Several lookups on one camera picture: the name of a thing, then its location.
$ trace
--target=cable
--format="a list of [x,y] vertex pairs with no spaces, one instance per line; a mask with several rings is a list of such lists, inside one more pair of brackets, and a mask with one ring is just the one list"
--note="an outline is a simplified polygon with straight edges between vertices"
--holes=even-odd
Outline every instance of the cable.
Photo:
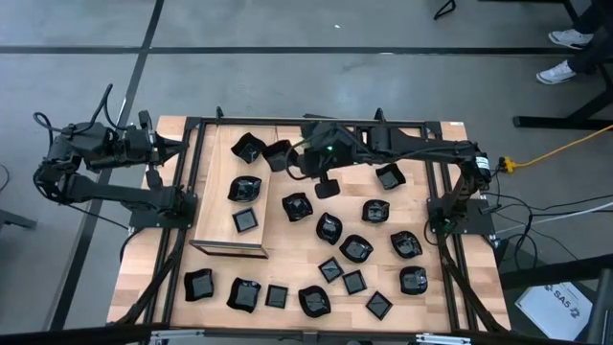
[[117,130],[127,130],[127,127],[124,126],[119,126],[116,125],[113,120],[111,120],[110,115],[108,115],[108,100],[106,100],[104,102],[104,106],[102,107],[102,109],[104,110],[104,117],[106,118],[106,121],[115,129]]
[[0,187],[0,193],[2,193],[2,191],[4,191],[4,189],[7,188],[7,186],[9,185],[9,182],[11,182],[11,173],[4,164],[0,164],[0,168],[2,168],[5,173],[7,173],[7,180],[2,184],[2,187]]
[[[538,221],[535,221],[534,224],[540,224],[540,223],[545,223],[545,222],[549,222],[549,221],[560,220],[560,219],[567,219],[567,218],[574,217],[574,216],[580,216],[580,215],[592,213],[592,212],[595,212],[595,211],[598,211],[598,210],[601,210],[601,209],[604,209],[604,208],[608,208],[608,207],[611,207],[611,206],[613,206],[613,202],[609,202],[609,203],[606,203],[604,205],[591,208],[589,210],[583,210],[583,211],[575,212],[575,213],[572,213],[570,215],[563,215],[563,216],[551,217],[551,218],[546,218],[546,219],[543,219],[543,220],[538,220]],[[519,225],[518,226],[512,226],[510,228],[501,230],[498,233],[499,234],[500,233],[504,233],[504,232],[516,229],[518,227],[519,227]]]
[[74,209],[74,210],[77,210],[77,211],[81,211],[81,212],[83,212],[85,215],[89,215],[89,216],[96,217],[96,218],[98,218],[98,219],[106,220],[106,221],[108,221],[108,222],[109,222],[109,223],[111,223],[111,224],[115,224],[115,225],[117,225],[117,226],[119,226],[119,227],[121,227],[121,228],[125,229],[126,231],[128,230],[128,229],[127,229],[127,226],[125,226],[125,225],[123,225],[123,224],[120,224],[120,223],[118,223],[118,222],[117,222],[117,221],[115,221],[115,220],[112,220],[112,219],[109,219],[109,218],[106,218],[106,217],[103,217],[103,216],[100,216],[100,215],[93,214],[93,213],[91,213],[91,212],[89,212],[89,211],[82,210],[82,209],[80,209],[79,207],[76,207],[76,206],[73,206],[73,205],[64,205],[64,206],[68,206],[68,207],[70,207],[71,209]]
[[51,122],[49,121],[49,118],[47,117],[47,115],[40,113],[40,112],[36,112],[34,114],[34,120],[40,124],[40,122],[38,121],[38,117],[41,117],[44,121],[45,121],[45,128],[47,128],[47,134],[49,135],[49,149],[51,148],[51,145],[54,144],[54,133],[51,130]]
[[[52,199],[50,199],[50,198],[49,198],[49,197],[48,197],[48,196],[45,194],[45,192],[43,192],[43,191],[42,191],[42,189],[40,189],[40,186],[36,185],[36,174],[32,175],[32,182],[34,183],[34,187],[36,188],[36,190],[37,190],[37,191],[38,191],[38,192],[39,192],[39,193],[40,193],[40,194],[41,194],[41,195],[42,195],[44,198],[46,198],[46,199],[48,199],[48,200],[52,200]],[[73,205],[63,205],[63,206],[68,206],[68,207],[70,207],[70,208],[72,208],[72,209],[75,209],[75,210],[77,210],[77,211],[81,211],[81,212],[83,212],[83,213],[84,213],[84,214],[86,214],[86,215],[93,216],[93,217],[96,217],[96,218],[98,218],[98,219],[106,220],[106,221],[110,222],[111,224],[117,225],[117,226],[119,226],[119,227],[121,227],[121,228],[125,229],[126,231],[128,230],[127,226],[122,225],[122,224],[120,224],[119,222],[117,222],[117,221],[115,221],[115,220],[112,220],[112,219],[109,219],[109,218],[106,218],[106,217],[103,217],[103,216],[100,216],[100,215],[95,215],[95,214],[93,214],[93,213],[91,213],[91,212],[89,212],[89,211],[82,210],[82,209],[80,209],[79,207],[76,207],[76,206],[73,206]]]
[[[102,109],[105,107],[105,104],[108,103],[108,95],[110,94],[111,90],[113,89],[113,84],[108,84],[106,86],[106,90],[104,90],[104,94],[102,95],[102,98],[100,99],[100,102],[98,104],[98,106],[96,107],[96,110],[94,110],[94,114],[92,115],[91,119],[89,120],[89,124],[81,129],[77,129],[73,132],[71,132],[71,134],[80,134],[83,133],[84,131],[88,130],[89,128],[91,128],[95,123],[96,123],[96,119],[98,118],[98,115],[100,114],[100,112],[102,111]],[[55,128],[53,126],[51,126],[51,122],[49,121],[49,118],[47,117],[47,115],[36,111],[36,113],[34,113],[33,115],[34,120],[36,121],[37,124],[41,125],[43,128],[46,128],[49,133],[50,136],[52,137],[51,143],[53,143],[53,134],[51,134],[51,132],[58,132],[58,133],[64,133],[63,129],[59,129],[59,128]],[[39,117],[43,118],[45,120],[45,122],[41,122],[40,119],[38,119]]]
[[558,152],[566,150],[566,149],[568,149],[568,148],[570,148],[570,147],[572,147],[572,146],[574,146],[576,144],[582,143],[582,142],[584,142],[586,140],[594,138],[597,135],[605,133],[606,131],[608,131],[611,128],[613,128],[613,125],[606,126],[605,128],[603,128],[601,130],[598,130],[598,131],[596,131],[596,132],[594,132],[594,133],[592,133],[592,134],[590,134],[588,136],[585,136],[585,137],[583,137],[581,139],[578,139],[578,140],[576,140],[576,141],[574,141],[572,143],[566,144],[566,145],[564,145],[564,146],[562,146],[560,148],[554,149],[554,150],[552,150],[550,152],[547,152],[547,153],[545,153],[545,154],[543,154],[543,155],[541,155],[539,157],[536,157],[535,159],[531,160],[530,162],[517,163],[517,162],[513,162],[509,157],[504,157],[506,172],[507,173],[512,173],[513,170],[516,170],[518,168],[529,167],[530,165],[532,165],[534,163],[537,163],[537,162],[540,162],[541,160],[543,160],[543,159],[545,159],[547,157],[551,157],[551,156],[553,156],[554,154],[556,154]]
[[143,231],[143,228],[134,229],[134,232],[130,234],[130,236],[128,236],[127,239],[124,240],[124,243],[122,243],[122,248],[119,251],[119,262],[120,263],[124,260],[124,251],[125,251],[125,247],[127,246],[127,243],[130,242],[130,240],[132,240],[132,238],[138,235],[141,231]]
[[[434,246],[437,246],[437,245],[439,245],[438,243],[434,243],[434,242],[432,242],[432,241],[428,240],[428,234],[427,234],[427,232],[428,232],[428,231],[427,231],[427,229],[428,229],[428,224],[429,224],[429,223],[430,223],[430,219],[429,219],[429,220],[427,220],[427,221],[425,222],[425,224],[423,225],[423,239],[424,239],[426,242],[428,242],[428,244],[430,244],[430,245],[434,245]],[[450,234],[446,234],[446,235],[444,236],[444,240],[445,240],[445,241],[447,241],[447,238],[449,237],[449,235],[450,235]]]
[[[498,216],[498,217],[501,217],[501,218],[503,218],[503,219],[510,220],[510,221],[512,221],[512,222],[516,222],[516,223],[518,223],[518,224],[526,225],[526,224],[525,224],[524,222],[522,222],[522,221],[519,221],[519,220],[517,220],[517,219],[513,219],[513,218],[508,217],[508,216],[505,216],[505,215],[501,215],[501,214],[499,214],[499,213],[494,213],[494,215],[496,215],[496,216]],[[566,251],[566,252],[567,252],[567,253],[568,253],[570,256],[572,256],[572,257],[573,257],[573,259],[575,259],[575,260],[578,260],[578,259],[579,259],[579,258],[577,258],[577,256],[576,256],[575,254],[573,254],[573,252],[572,252],[570,249],[568,249],[568,248],[567,248],[567,247],[566,247],[564,244],[562,244],[562,242],[561,242],[561,241],[559,241],[559,240],[558,240],[558,239],[556,239],[555,237],[553,237],[553,236],[549,236],[549,235],[545,235],[545,234],[543,234],[543,233],[541,233],[541,232],[536,231],[534,228],[532,228],[532,231],[533,231],[533,232],[535,232],[535,233],[536,233],[537,235],[539,235],[539,236],[542,236],[542,237],[544,237],[544,238],[546,238],[546,239],[549,239],[549,240],[551,240],[551,241],[556,242],[556,243],[557,243],[557,244],[558,244],[560,247],[562,247],[562,249],[564,249],[564,250],[565,250],[565,251]]]
[[[578,211],[567,211],[567,212],[559,212],[559,213],[551,213],[551,214],[534,214],[535,217],[552,217],[552,216],[565,216],[565,215],[570,215],[570,214],[574,214],[576,212],[583,212],[584,210],[578,210]],[[596,211],[592,211],[590,213],[613,213],[613,210],[596,210]]]
[[[515,251],[513,252],[513,255],[511,256],[511,258],[513,258],[513,260],[515,261],[515,267],[517,267],[517,270],[526,269],[526,268],[522,268],[521,266],[519,266],[519,262],[517,260],[517,254],[519,253],[519,247],[521,246],[519,242],[523,241],[522,239],[528,239],[533,245],[533,250],[534,250],[533,266],[531,268],[535,268],[538,265],[538,248],[536,247],[536,242],[534,241],[532,237],[530,237],[530,235],[526,235],[526,234],[515,234],[513,236],[508,237],[507,241],[510,241],[516,237],[518,237],[519,240],[517,240],[517,243],[515,244]],[[510,258],[503,258],[502,261],[504,262],[509,259]]]
[[430,244],[430,245],[435,245],[435,246],[436,246],[436,245],[437,245],[436,243],[434,243],[434,242],[432,242],[432,241],[428,240],[428,224],[429,224],[429,223],[430,223],[430,219],[429,219],[429,220],[427,220],[427,221],[425,222],[425,224],[423,225],[423,239],[424,239],[426,242],[428,242],[428,244]]

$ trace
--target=yellow cable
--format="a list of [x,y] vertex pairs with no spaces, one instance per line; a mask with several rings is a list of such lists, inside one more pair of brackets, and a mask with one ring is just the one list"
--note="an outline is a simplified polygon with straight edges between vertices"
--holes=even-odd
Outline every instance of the yellow cable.
[[539,161],[541,161],[541,160],[543,160],[543,159],[545,159],[547,157],[551,157],[551,156],[553,156],[554,154],[556,154],[556,153],[558,153],[560,151],[566,150],[566,149],[568,149],[568,148],[570,148],[570,147],[572,147],[572,146],[574,146],[576,144],[582,143],[582,142],[584,142],[586,140],[594,138],[595,136],[597,136],[599,134],[605,133],[606,131],[608,131],[611,128],[613,128],[613,125],[607,126],[607,127],[603,128],[603,129],[601,129],[599,131],[596,131],[596,132],[594,132],[594,133],[592,133],[592,134],[590,134],[590,135],[588,135],[588,136],[586,136],[584,138],[578,139],[578,140],[576,140],[576,141],[574,141],[574,142],[572,142],[570,144],[564,145],[561,148],[557,148],[557,149],[554,149],[551,152],[547,152],[547,153],[541,155],[540,157],[537,157],[537,158],[531,160],[530,162],[517,163],[517,162],[513,162],[509,157],[504,157],[504,159],[505,159],[505,166],[507,168],[507,173],[512,173],[513,169],[528,167],[528,166],[530,166],[530,165],[532,165],[532,164],[534,164],[536,162],[539,162]]

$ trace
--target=black bowl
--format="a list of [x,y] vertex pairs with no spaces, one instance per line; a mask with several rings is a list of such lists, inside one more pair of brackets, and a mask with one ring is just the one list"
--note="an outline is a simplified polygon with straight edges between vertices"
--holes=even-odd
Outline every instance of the black bowl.
[[406,183],[406,178],[404,178],[396,163],[388,164],[383,168],[375,170],[375,172],[384,190],[391,190]]
[[210,268],[185,273],[183,283],[185,284],[185,300],[188,302],[213,297],[215,292],[213,271]]
[[256,138],[251,133],[246,133],[238,139],[237,143],[230,150],[249,164],[260,157],[260,153],[265,147],[266,144],[262,140]]
[[409,295],[419,295],[428,289],[425,268],[419,266],[404,267],[400,271],[400,291]]
[[320,239],[335,245],[343,233],[343,223],[341,219],[329,213],[324,213],[317,222],[315,232]]
[[264,150],[261,152],[261,155],[264,156],[264,159],[266,160],[266,162],[268,162],[270,170],[275,173],[285,169],[285,155],[289,150],[291,150],[291,152],[287,157],[287,163],[291,167],[292,165],[296,165],[296,160],[298,159],[298,152],[295,149],[291,148],[291,143],[289,142],[289,140],[281,140],[271,146],[264,148]]
[[306,316],[320,317],[332,311],[326,292],[317,286],[298,290],[298,299]]
[[232,283],[232,290],[226,305],[239,311],[253,312],[258,304],[260,289],[261,286],[257,282],[237,278]]
[[354,263],[364,263],[375,248],[366,239],[357,235],[349,235],[340,246],[341,253]]
[[383,200],[368,200],[362,207],[362,220],[380,223],[390,217],[390,203]]
[[418,238],[409,231],[400,231],[390,236],[392,247],[404,259],[415,258],[421,255],[421,244]]
[[282,199],[289,221],[298,221],[313,214],[313,208],[304,193],[294,193]]
[[230,184],[228,198],[232,201],[249,202],[260,195],[261,179],[254,176],[239,176]]

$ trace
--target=black cable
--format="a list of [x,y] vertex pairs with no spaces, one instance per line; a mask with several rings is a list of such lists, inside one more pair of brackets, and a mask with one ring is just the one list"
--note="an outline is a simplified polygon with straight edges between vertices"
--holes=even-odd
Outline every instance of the black cable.
[[[46,199],[48,199],[48,200],[52,200],[52,199],[50,199],[50,198],[49,198],[49,197],[48,197],[48,196],[45,194],[45,192],[43,192],[43,191],[42,191],[42,189],[40,189],[40,186],[38,186],[38,185],[36,184],[36,174],[32,175],[32,182],[34,183],[34,187],[36,188],[36,190],[37,190],[37,191],[38,191],[38,192],[39,192],[39,193],[40,193],[40,194],[41,194],[41,195],[42,195],[44,198],[46,198]],[[112,219],[109,219],[109,218],[106,218],[106,217],[103,217],[103,216],[100,216],[100,215],[95,215],[95,214],[93,214],[93,213],[91,213],[91,212],[89,212],[89,211],[81,210],[79,207],[76,207],[76,206],[73,206],[73,205],[63,205],[63,206],[68,206],[68,207],[70,207],[70,208],[72,208],[72,209],[75,209],[75,210],[77,210],[77,211],[81,211],[81,212],[83,212],[83,213],[84,213],[84,214],[86,214],[86,215],[93,216],[93,217],[96,217],[96,218],[98,218],[98,219],[106,220],[106,221],[110,222],[111,224],[117,225],[117,226],[119,226],[119,227],[121,227],[121,228],[123,228],[123,229],[125,229],[125,230],[128,230],[128,229],[127,229],[127,226],[122,225],[122,224],[120,224],[119,222],[117,222],[117,221],[115,221],[115,220],[112,220]]]
[[74,209],[74,210],[77,210],[77,211],[81,211],[81,212],[83,212],[85,215],[89,215],[89,216],[96,217],[96,218],[98,218],[98,219],[106,220],[106,221],[108,221],[108,222],[109,222],[109,223],[111,223],[111,224],[115,224],[115,225],[117,225],[117,226],[119,226],[119,227],[124,228],[125,230],[127,230],[127,226],[125,226],[125,225],[123,225],[123,224],[120,224],[120,223],[118,223],[118,222],[117,222],[117,221],[115,221],[115,220],[112,220],[112,219],[109,219],[109,218],[106,218],[106,217],[103,217],[103,216],[100,216],[100,215],[93,214],[93,213],[91,213],[91,212],[89,212],[89,211],[82,210],[82,209],[80,209],[79,207],[76,207],[76,206],[73,206],[73,205],[64,205],[64,206],[68,206],[68,207],[70,207],[71,209]]
[[526,207],[528,212],[529,212],[529,214],[528,214],[528,222],[525,224],[524,232],[521,234],[522,236],[519,238],[519,240],[517,240],[517,245],[515,246],[515,254],[514,255],[517,255],[517,253],[519,252],[519,249],[521,249],[522,245],[524,245],[524,241],[526,240],[526,238],[528,238],[533,243],[533,245],[535,246],[533,239],[531,239],[530,236],[528,235],[528,233],[530,232],[530,229],[532,228],[532,224],[533,224],[533,218],[534,218],[533,209],[524,200],[522,200],[522,199],[520,199],[519,197],[516,197],[516,196],[503,195],[503,194],[500,194],[500,193],[498,193],[496,195],[494,195],[492,193],[484,193],[484,195],[487,195],[487,196],[499,196],[499,197],[509,198],[509,199],[516,200],[516,201],[519,201],[520,203],[522,203]]
[[[548,206],[548,207],[545,207],[545,208],[540,208],[540,207],[536,207],[536,206],[530,206],[530,207],[532,209],[538,210],[538,211],[547,211],[547,210],[551,210],[551,209],[557,208],[557,207],[573,206],[573,205],[578,205],[578,204],[581,204],[581,203],[584,203],[584,202],[596,201],[596,200],[601,200],[601,199],[610,198],[610,197],[613,197],[613,195],[594,196],[594,197],[589,197],[589,198],[582,199],[582,200],[579,200],[579,201],[573,201],[573,202],[568,202],[568,203],[563,203],[563,204],[552,205],[552,206]],[[506,208],[513,207],[513,206],[524,206],[524,204],[513,203],[513,204],[505,205],[502,208],[500,208],[498,211],[502,211],[502,210],[504,210]]]
[[136,235],[138,235],[143,229],[139,228],[139,229],[134,229],[134,232],[127,237],[127,239],[124,240],[124,243],[122,243],[122,248],[119,251],[119,262],[121,263],[124,260],[124,251],[125,251],[125,247],[127,246],[127,243],[130,242],[130,240],[132,240],[132,238]]
[[[503,218],[503,219],[506,219],[506,220],[510,220],[510,221],[515,222],[515,223],[517,223],[517,224],[526,225],[526,224],[525,224],[523,221],[519,221],[519,220],[517,220],[517,219],[513,219],[513,218],[511,218],[511,217],[508,217],[508,216],[505,216],[505,215],[501,215],[501,214],[499,214],[499,213],[494,213],[494,215],[496,215],[496,216],[498,216],[498,217],[501,217],[501,218]],[[559,241],[559,240],[558,240],[558,239],[556,239],[555,237],[553,237],[553,236],[549,236],[549,235],[545,235],[545,234],[543,234],[543,233],[541,233],[541,232],[536,231],[534,228],[532,228],[532,231],[533,231],[533,232],[535,232],[535,233],[536,233],[537,235],[539,235],[539,236],[542,236],[542,237],[544,237],[544,238],[546,238],[546,239],[549,239],[549,240],[551,240],[551,241],[556,242],[556,243],[557,243],[557,244],[558,244],[560,247],[562,247],[562,249],[564,249],[564,250],[565,250],[565,251],[566,251],[566,252],[567,252],[567,253],[568,253],[570,256],[572,256],[572,257],[573,257],[573,259],[575,259],[575,260],[578,260],[578,259],[579,259],[579,258],[578,258],[578,257],[577,257],[575,254],[573,254],[573,252],[572,252],[570,249],[568,249],[568,248],[567,248],[567,247],[566,247],[564,244],[562,244],[562,242],[561,242],[561,241]]]
[[436,243],[434,243],[434,242],[432,242],[432,241],[428,240],[428,224],[429,224],[429,223],[430,223],[430,219],[429,219],[429,220],[427,220],[427,221],[425,222],[425,224],[423,225],[423,239],[424,239],[426,242],[428,242],[428,244],[430,244],[430,245],[435,245],[435,246],[436,246],[436,245],[437,245]]
[[47,117],[47,115],[40,113],[40,112],[36,112],[34,114],[34,120],[40,124],[40,122],[38,121],[38,117],[41,117],[44,121],[45,121],[45,127],[47,128],[47,134],[49,135],[49,149],[51,148],[51,145],[54,144],[54,133],[53,131],[50,129],[51,128],[51,122],[49,121],[49,118]]
[[[427,234],[427,233],[428,233],[428,231],[427,231],[427,229],[428,229],[428,224],[429,224],[429,223],[430,223],[430,219],[429,219],[429,220],[427,220],[427,221],[425,222],[425,224],[423,225],[423,239],[424,239],[426,242],[428,242],[428,244],[430,244],[430,245],[434,245],[434,246],[437,246],[437,245],[439,245],[438,243],[434,243],[434,242],[432,242],[432,241],[428,240],[428,234]],[[447,238],[449,237],[449,235],[450,235],[450,234],[446,234],[446,235],[444,236],[444,240],[445,240],[445,241],[447,241]]]
[[9,185],[9,182],[11,182],[11,173],[4,164],[0,164],[0,168],[4,169],[5,173],[7,173],[7,180],[2,184],[2,187],[0,187],[0,193],[2,193],[2,191],[4,191],[4,189]]
[[106,102],[104,102],[104,106],[102,107],[102,109],[104,110],[104,117],[106,118],[106,121],[115,129],[117,130],[127,130],[127,127],[124,126],[119,126],[116,125],[113,120],[111,120],[110,115],[108,115],[108,100],[106,100]]
[[[83,133],[84,131],[88,130],[89,128],[91,128],[95,123],[96,123],[96,119],[98,118],[98,115],[100,114],[100,112],[102,111],[102,109],[104,108],[104,105],[108,103],[108,95],[111,92],[111,89],[113,89],[113,84],[108,84],[106,86],[106,90],[104,90],[104,94],[102,95],[102,98],[100,99],[100,103],[98,104],[98,106],[96,107],[96,110],[94,110],[94,114],[92,115],[91,119],[89,120],[89,124],[81,129],[77,129],[73,132],[71,132],[71,134],[80,134]],[[58,132],[58,133],[63,133],[62,129],[59,128],[55,128],[53,126],[51,126],[51,122],[49,121],[49,118],[47,117],[47,115],[36,111],[36,113],[34,113],[33,115],[34,120],[36,121],[37,124],[41,125],[43,128],[46,128],[50,133],[51,132]],[[45,122],[41,122],[40,119],[38,119],[39,117],[45,119]]]
[[533,245],[533,250],[534,250],[534,259],[533,259],[532,268],[536,268],[536,266],[538,265],[538,248],[536,247],[536,242],[534,241],[532,237],[530,237],[530,235],[527,235],[527,234],[515,234],[513,236],[509,236],[507,238],[507,241],[510,241],[511,239],[514,239],[517,237],[519,238],[519,240],[517,240],[517,243],[515,244],[515,251],[513,252],[512,256],[510,258],[503,258],[502,261],[504,262],[504,261],[507,261],[513,258],[513,260],[515,261],[515,267],[517,267],[517,270],[526,269],[526,268],[519,266],[519,262],[517,261],[517,254],[519,253],[519,246],[520,246],[519,242],[522,241],[522,239],[528,239]]

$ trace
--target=paper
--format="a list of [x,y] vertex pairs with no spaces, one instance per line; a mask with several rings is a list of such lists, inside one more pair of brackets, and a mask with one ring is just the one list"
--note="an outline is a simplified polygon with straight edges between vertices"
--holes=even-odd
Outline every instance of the paper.
[[571,283],[530,287],[515,305],[550,338],[571,341],[592,311],[592,303]]

